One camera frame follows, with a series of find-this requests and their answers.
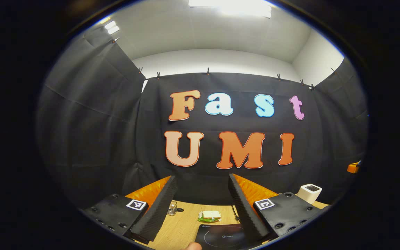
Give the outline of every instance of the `fluorescent light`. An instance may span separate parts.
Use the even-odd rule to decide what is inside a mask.
[[[264,0],[189,0],[190,7],[216,7],[230,15],[255,15],[271,18],[271,4]]]
[[[110,23],[108,23],[108,24],[105,25],[106,29],[108,29],[108,30],[109,30],[111,27],[114,27],[114,26],[116,26],[115,21],[111,21]]]
[[[100,21],[100,24],[104,24],[105,22],[109,21],[111,18],[110,17],[106,17],[105,19],[102,19]]]
[[[118,26],[114,26],[114,27],[111,27],[108,30],[108,33],[112,35],[113,33],[117,32],[118,30],[119,30],[119,27]]]

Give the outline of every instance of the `cable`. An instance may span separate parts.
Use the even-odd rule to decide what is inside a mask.
[[[235,215],[235,220],[238,220],[240,222],[240,218],[235,213],[234,206],[231,205],[231,207],[232,207],[232,212],[234,212],[234,215]]]

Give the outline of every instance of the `black foam pad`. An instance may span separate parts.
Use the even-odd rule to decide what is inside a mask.
[[[247,239],[249,241],[259,241],[266,237],[270,233],[269,228],[252,210],[233,174],[229,174],[228,188]]]
[[[126,232],[144,215],[149,205],[144,201],[112,194],[97,204],[80,211],[106,230],[125,236]]]
[[[319,209],[291,192],[256,201],[253,206],[279,237],[306,225],[330,207]]]
[[[160,231],[163,222],[165,221],[168,207],[174,198],[177,191],[177,183],[175,176],[171,176],[165,184],[157,199],[149,208],[148,212],[132,227],[131,236],[140,242],[143,239],[154,241],[158,231]]]

